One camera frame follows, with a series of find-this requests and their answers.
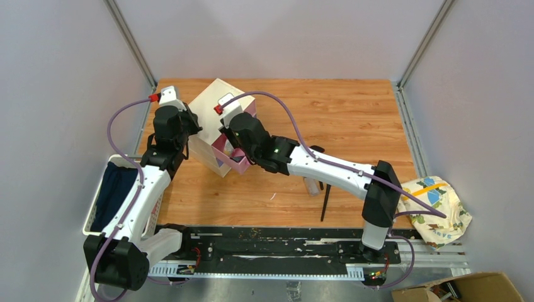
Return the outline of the pink drawer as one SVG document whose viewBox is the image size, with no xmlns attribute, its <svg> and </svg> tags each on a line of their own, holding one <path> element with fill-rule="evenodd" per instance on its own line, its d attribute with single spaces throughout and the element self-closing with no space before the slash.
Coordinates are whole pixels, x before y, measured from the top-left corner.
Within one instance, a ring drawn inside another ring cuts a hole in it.
<svg viewBox="0 0 534 302">
<path fill-rule="evenodd" d="M 212 143 L 212 150 L 215 158 L 218 162 L 230 167 L 237 173 L 245 173 L 245 171 L 250 167 L 250 162 L 245 156 L 245 153 L 239 148 L 234 148 L 232 155 L 230 157 L 226 156 L 226 154 L 223 152 L 226 140 L 229 139 L 224 134 L 221 134 L 218 139 Z"/>
</svg>

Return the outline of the white mini drawer cabinet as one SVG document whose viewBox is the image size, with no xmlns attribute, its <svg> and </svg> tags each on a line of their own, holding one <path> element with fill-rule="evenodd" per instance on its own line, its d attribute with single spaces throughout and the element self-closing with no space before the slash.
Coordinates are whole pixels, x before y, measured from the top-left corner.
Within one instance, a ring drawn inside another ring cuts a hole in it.
<svg viewBox="0 0 534 302">
<path fill-rule="evenodd" d="M 215 112 L 214 107 L 218 100 L 229 92 L 234 97 L 243 93 L 242 90 L 222 79 L 216 79 L 189 104 L 192 112 L 198 116 L 199 125 L 202 127 L 201 132 L 189 137 L 190 155 L 220 177 L 225 177 L 232 169 L 218 162 L 212 150 L 212 143 L 222 134 L 219 132 L 222 126 L 220 116 Z"/>
</svg>

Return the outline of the white cosmetic tube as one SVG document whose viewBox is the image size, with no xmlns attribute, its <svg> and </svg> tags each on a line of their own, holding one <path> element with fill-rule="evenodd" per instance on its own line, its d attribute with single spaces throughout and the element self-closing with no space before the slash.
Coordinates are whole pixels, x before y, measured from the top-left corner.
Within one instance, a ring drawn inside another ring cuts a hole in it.
<svg viewBox="0 0 534 302">
<path fill-rule="evenodd" d="M 225 144 L 224 144 L 224 149 L 223 149 L 224 154 L 226 154 L 226 156 L 230 157 L 232 155 L 233 151 L 234 151 L 234 147 L 232 146 L 232 144 L 228 140 L 226 140 Z"/>
</svg>

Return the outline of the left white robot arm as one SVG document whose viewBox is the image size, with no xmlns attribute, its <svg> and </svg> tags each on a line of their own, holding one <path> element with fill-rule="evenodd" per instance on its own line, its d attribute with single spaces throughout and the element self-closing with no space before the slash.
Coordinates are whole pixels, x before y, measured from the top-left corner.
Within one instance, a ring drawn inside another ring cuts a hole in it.
<svg viewBox="0 0 534 302">
<path fill-rule="evenodd" d="M 188 157 L 189 137 L 202 130 L 197 115 L 186 104 L 160 106 L 140 162 L 114 143 L 111 128 L 117 116 L 114 113 L 108 122 L 107 136 L 121 162 L 108 162 L 93 221 L 102 229 L 98 235 L 88 235 L 83 245 L 94 293 L 98 284 L 136 291 L 163 258 L 193 256 L 198 262 L 201 256 L 187 226 L 167 224 L 151 237 L 142 238 L 153 208 Z"/>
</svg>

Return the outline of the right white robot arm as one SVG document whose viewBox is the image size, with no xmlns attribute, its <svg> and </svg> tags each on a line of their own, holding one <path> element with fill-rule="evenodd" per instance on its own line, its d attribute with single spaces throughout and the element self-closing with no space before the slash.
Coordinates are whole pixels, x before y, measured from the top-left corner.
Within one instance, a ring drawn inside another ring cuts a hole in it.
<svg viewBox="0 0 534 302">
<path fill-rule="evenodd" d="M 270 135 L 247 112 L 222 114 L 220 121 L 222 133 L 250 163 L 270 173 L 321 181 L 361 199 L 365 221 L 359 246 L 361 257 L 371 263 L 383 257 L 385 239 L 394 224 L 401 196 L 400 183 L 388 162 L 358 164 L 311 150 L 296 140 Z"/>
</svg>

